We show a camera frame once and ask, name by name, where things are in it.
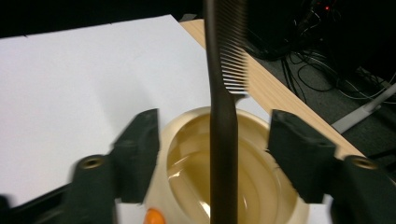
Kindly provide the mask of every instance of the white paper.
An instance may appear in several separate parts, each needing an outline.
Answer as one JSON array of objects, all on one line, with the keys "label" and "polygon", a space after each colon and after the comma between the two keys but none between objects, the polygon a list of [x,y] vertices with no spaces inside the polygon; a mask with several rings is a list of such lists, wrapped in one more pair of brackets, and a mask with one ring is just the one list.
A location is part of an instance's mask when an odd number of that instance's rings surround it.
[{"label": "white paper", "polygon": [[[138,113],[160,126],[210,105],[204,49],[171,16],[0,40],[0,193],[12,205],[68,183]],[[238,107],[268,121],[252,100]],[[143,223],[142,205],[120,223]]]}]

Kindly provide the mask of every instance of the comb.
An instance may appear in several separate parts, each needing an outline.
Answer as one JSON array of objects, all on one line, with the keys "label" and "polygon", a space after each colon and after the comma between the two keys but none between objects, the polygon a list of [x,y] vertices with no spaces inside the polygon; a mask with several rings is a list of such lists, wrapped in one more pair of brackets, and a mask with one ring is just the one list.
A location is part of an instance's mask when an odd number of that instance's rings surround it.
[{"label": "comb", "polygon": [[243,0],[205,0],[205,42],[209,72],[210,223],[238,222],[238,123],[235,103],[246,94]]}]

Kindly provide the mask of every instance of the black cable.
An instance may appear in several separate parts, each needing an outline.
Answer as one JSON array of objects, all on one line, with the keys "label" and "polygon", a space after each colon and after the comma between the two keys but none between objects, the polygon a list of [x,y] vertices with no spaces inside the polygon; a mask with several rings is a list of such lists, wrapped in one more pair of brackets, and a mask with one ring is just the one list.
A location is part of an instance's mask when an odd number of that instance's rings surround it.
[{"label": "black cable", "polygon": [[[292,53],[294,53],[294,54],[297,55],[297,57],[300,59],[299,62],[296,63],[296,62],[291,58],[291,54],[292,54]],[[289,60],[291,61],[292,64],[300,64],[300,63],[306,62],[306,58],[301,58],[301,57],[299,57],[298,53],[296,53],[296,52],[291,52],[291,53],[289,54]]]},{"label": "black cable", "polygon": [[341,79],[341,78],[337,79],[335,88],[336,88],[337,90],[339,90],[339,91],[344,91],[344,92],[347,92],[347,93],[363,93],[363,94],[364,94],[364,91],[372,91],[372,90],[373,90],[372,87],[364,88],[364,89],[358,90],[358,91],[346,90],[346,89],[344,89],[344,88],[341,88],[341,86],[339,85],[340,83],[342,83],[342,82],[344,82],[344,81],[347,82],[346,79]]},{"label": "black cable", "polygon": [[[300,98],[307,104],[307,100],[306,100],[303,88],[301,87],[301,85],[298,83],[297,79],[292,74],[291,69],[289,67],[289,63],[287,61],[287,58],[284,57],[280,61],[282,63],[283,75],[285,76],[288,89],[291,90],[298,98]],[[303,95],[303,98],[300,97],[300,94],[298,93],[298,91],[294,85],[294,82],[298,85],[300,92]]]},{"label": "black cable", "polygon": [[328,88],[328,89],[321,90],[321,89],[317,89],[317,88],[315,88],[315,87],[312,87],[312,86],[310,86],[308,83],[306,83],[306,81],[304,81],[303,78],[302,78],[301,71],[302,71],[305,67],[307,67],[307,66],[311,66],[311,67],[317,69],[318,71],[320,71],[321,73],[325,73],[325,71],[322,70],[321,68],[317,67],[317,66],[319,66],[319,65],[318,65],[318,64],[315,64],[315,63],[308,63],[308,64],[306,64],[306,65],[300,67],[300,68],[298,69],[298,71],[297,71],[297,77],[304,83],[304,85],[305,85],[307,88],[309,88],[309,89],[311,89],[311,90],[313,90],[313,91],[321,91],[321,92],[332,91],[332,90],[334,90],[334,88],[335,88],[334,85],[331,85],[330,88]]},{"label": "black cable", "polygon": [[367,79],[369,79],[370,80],[370,82],[373,84],[373,85],[375,85],[375,87],[377,87],[378,89],[383,89],[384,87],[382,86],[382,83],[384,83],[385,82],[385,80],[382,80],[382,81],[380,81],[379,79],[378,79],[378,76],[374,76],[374,75],[372,75],[370,72],[364,72],[364,71],[362,71],[361,69],[358,69],[357,71],[356,71],[356,73],[360,76],[360,77],[362,77],[362,78],[367,78]]},{"label": "black cable", "polygon": [[326,63],[327,62],[327,58],[319,53],[314,52],[313,49],[311,49],[311,51],[309,53],[306,53],[305,51],[300,51],[297,52],[297,54],[301,54],[302,56],[305,56],[306,59],[314,59],[318,62],[321,63]]}]

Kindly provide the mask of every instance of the bowl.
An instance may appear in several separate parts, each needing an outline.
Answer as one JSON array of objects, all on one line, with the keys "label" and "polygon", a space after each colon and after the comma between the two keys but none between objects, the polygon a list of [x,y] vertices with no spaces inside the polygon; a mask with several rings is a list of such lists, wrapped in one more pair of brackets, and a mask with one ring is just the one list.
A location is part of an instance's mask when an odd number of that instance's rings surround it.
[{"label": "bowl", "polygon": [[[308,205],[266,149],[268,123],[243,110],[237,117],[238,223],[306,223]],[[145,199],[146,223],[210,223],[209,120],[210,107],[202,107],[164,128]]]}]

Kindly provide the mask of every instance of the wooden table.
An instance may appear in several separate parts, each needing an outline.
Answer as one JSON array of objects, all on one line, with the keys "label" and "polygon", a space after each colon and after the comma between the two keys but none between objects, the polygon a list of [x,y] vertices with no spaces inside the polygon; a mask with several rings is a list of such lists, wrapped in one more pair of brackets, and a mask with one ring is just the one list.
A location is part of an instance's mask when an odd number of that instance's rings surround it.
[{"label": "wooden table", "polygon": [[[205,47],[203,20],[185,21],[181,25],[201,46]],[[340,159],[350,154],[362,156],[361,152],[353,147],[341,134],[304,104],[256,60],[248,56],[247,61],[249,75],[248,92],[265,111],[271,113],[273,109],[279,109],[299,116],[338,146],[336,157]]]}]

